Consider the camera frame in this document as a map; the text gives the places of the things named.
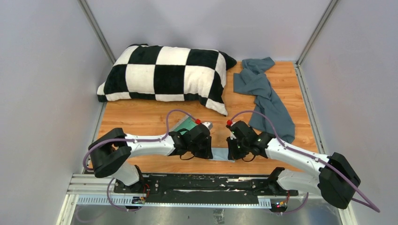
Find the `grey glasses case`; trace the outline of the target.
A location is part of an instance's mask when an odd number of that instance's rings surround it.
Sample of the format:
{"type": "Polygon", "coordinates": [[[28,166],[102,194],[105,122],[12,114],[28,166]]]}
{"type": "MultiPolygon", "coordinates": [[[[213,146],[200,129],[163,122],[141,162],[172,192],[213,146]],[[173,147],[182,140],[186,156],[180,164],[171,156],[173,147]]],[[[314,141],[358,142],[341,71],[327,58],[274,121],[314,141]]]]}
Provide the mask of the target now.
{"type": "Polygon", "coordinates": [[[181,118],[172,128],[169,129],[169,133],[181,129],[191,130],[196,125],[197,124],[195,123],[195,120],[186,115],[183,118],[181,118]]]}

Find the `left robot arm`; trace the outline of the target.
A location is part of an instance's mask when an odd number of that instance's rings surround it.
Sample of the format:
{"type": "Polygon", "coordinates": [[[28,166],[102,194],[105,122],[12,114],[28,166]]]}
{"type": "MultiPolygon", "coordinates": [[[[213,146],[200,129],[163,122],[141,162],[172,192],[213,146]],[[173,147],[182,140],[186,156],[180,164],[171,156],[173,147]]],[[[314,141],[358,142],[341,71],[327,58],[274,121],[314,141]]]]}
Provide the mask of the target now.
{"type": "Polygon", "coordinates": [[[138,166],[127,162],[130,157],[162,155],[182,156],[190,152],[194,157],[212,159],[210,130],[213,124],[204,122],[190,130],[170,131],[166,138],[136,136],[114,128],[89,147],[89,156],[96,178],[112,177],[121,181],[133,194],[140,193],[144,181],[138,166]]]}

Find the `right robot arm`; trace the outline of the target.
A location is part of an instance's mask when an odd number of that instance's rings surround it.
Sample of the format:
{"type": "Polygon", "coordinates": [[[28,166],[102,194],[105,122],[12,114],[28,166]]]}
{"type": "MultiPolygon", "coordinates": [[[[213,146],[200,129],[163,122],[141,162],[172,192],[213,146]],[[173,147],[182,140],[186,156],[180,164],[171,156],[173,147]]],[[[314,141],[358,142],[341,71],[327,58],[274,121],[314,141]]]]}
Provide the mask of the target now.
{"type": "Polygon", "coordinates": [[[276,168],[268,182],[269,192],[281,195],[288,190],[297,190],[321,196],[327,203],[339,209],[346,209],[361,183],[346,157],[340,153],[331,156],[310,152],[279,140],[267,132],[255,133],[243,121],[227,121],[230,131],[227,138],[229,157],[244,158],[251,153],[285,162],[300,172],[276,168]]]}

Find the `black white checkered pillow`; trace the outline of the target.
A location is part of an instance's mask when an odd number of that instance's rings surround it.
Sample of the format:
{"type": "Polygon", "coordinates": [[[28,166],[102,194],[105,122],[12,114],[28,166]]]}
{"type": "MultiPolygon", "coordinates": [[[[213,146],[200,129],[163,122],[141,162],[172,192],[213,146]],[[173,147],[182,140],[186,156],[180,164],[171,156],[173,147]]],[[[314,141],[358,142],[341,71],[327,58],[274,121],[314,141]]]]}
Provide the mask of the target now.
{"type": "Polygon", "coordinates": [[[227,71],[237,61],[213,49],[148,44],[128,46],[97,89],[99,102],[143,99],[162,102],[198,101],[221,115],[227,71]]]}

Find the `light blue cleaning cloth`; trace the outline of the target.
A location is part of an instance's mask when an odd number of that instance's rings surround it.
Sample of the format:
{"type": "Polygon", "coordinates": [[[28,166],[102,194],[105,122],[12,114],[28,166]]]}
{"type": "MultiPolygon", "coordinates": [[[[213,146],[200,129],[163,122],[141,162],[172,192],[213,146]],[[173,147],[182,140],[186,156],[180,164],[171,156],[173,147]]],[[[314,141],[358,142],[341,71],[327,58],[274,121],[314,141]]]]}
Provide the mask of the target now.
{"type": "Polygon", "coordinates": [[[226,162],[235,162],[233,159],[229,159],[229,149],[228,148],[213,148],[212,151],[212,159],[213,161],[226,161],[226,162]]]}

